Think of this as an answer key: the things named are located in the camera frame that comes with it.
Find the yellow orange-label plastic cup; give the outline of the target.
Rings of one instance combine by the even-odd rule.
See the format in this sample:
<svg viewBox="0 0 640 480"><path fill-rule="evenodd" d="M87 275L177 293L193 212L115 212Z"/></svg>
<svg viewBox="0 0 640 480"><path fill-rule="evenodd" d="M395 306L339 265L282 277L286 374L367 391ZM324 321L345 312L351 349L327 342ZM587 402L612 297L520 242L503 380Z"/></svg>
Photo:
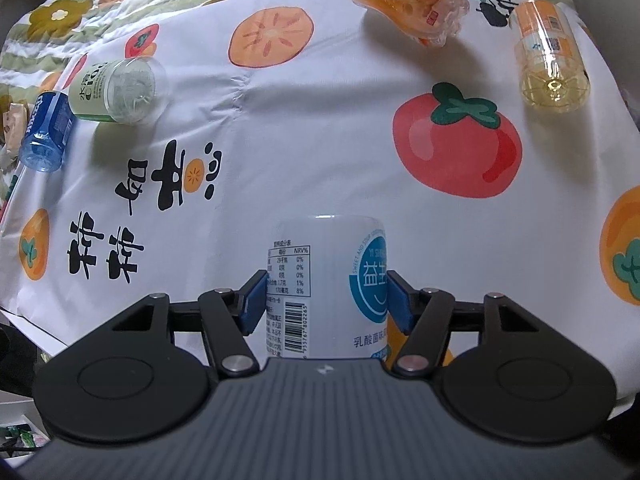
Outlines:
<svg viewBox="0 0 640 480"><path fill-rule="evenodd" d="M590 81L564 12L547 0L525 0L513 10L510 27L525 103L555 113L582 107Z"/></svg>

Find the white blue-label plastic cup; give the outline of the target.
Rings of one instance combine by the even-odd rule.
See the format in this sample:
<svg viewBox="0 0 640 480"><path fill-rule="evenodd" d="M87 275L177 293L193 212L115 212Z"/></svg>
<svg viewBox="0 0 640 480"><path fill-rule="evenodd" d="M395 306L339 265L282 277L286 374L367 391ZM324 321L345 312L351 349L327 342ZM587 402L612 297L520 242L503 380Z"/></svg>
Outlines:
<svg viewBox="0 0 640 480"><path fill-rule="evenodd" d="M284 220L274 230L267 272L270 356L387 359L386 236L380 220L346 214Z"/></svg>

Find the snack packet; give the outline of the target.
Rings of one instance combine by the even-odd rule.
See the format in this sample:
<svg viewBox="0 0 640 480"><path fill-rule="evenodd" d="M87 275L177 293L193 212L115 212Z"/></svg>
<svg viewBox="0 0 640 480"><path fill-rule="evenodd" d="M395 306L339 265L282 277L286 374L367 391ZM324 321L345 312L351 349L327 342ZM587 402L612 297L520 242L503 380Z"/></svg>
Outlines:
<svg viewBox="0 0 640 480"><path fill-rule="evenodd" d="M2 114L4 144L6 152L15 158L20 151L28 124L29 109L22 103L11 103Z"/></svg>

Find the white persimmon-print cloth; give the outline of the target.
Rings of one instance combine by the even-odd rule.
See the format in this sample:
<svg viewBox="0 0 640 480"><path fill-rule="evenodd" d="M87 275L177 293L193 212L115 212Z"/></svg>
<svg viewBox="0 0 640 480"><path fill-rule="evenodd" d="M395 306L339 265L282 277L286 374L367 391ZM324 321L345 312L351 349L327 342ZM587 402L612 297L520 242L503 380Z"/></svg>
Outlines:
<svg viewBox="0 0 640 480"><path fill-rule="evenodd" d="M349 0L230 0L160 22L168 104L76 125L18 178L1 304L72 344L150 292L186 301L267 269L276 226L382 222L387 270L502 292L639 389L639 133L604 59L591 91L528 107L507 32L430 51Z"/></svg>

